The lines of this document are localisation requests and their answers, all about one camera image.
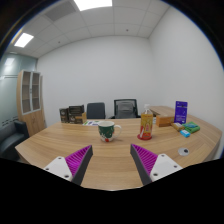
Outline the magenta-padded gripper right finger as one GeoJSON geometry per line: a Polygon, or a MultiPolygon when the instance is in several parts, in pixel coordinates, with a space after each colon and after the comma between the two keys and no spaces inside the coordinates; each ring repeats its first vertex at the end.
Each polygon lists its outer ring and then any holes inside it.
{"type": "Polygon", "coordinates": [[[130,154],[143,185],[148,185],[182,169],[180,165],[166,154],[157,155],[135,144],[131,145],[130,154]]]}

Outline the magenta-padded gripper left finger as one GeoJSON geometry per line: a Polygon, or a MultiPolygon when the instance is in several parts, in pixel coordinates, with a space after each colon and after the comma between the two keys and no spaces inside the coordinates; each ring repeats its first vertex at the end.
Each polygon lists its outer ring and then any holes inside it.
{"type": "Polygon", "coordinates": [[[56,157],[44,170],[76,185],[81,185],[92,155],[92,146],[89,145],[67,157],[56,157]]]}

